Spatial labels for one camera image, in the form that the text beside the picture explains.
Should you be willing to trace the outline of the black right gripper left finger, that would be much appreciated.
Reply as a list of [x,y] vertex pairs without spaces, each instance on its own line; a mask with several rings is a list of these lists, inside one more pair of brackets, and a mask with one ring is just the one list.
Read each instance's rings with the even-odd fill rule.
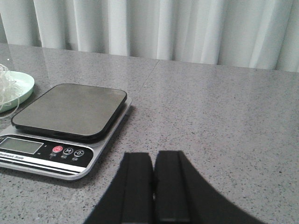
[[85,224],[152,224],[153,167],[148,153],[125,153]]

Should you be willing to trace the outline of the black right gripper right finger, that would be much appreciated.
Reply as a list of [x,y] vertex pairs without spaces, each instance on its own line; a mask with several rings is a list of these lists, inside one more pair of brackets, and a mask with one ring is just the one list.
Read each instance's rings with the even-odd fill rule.
[[259,224],[216,191],[182,151],[160,151],[155,163],[158,224]]

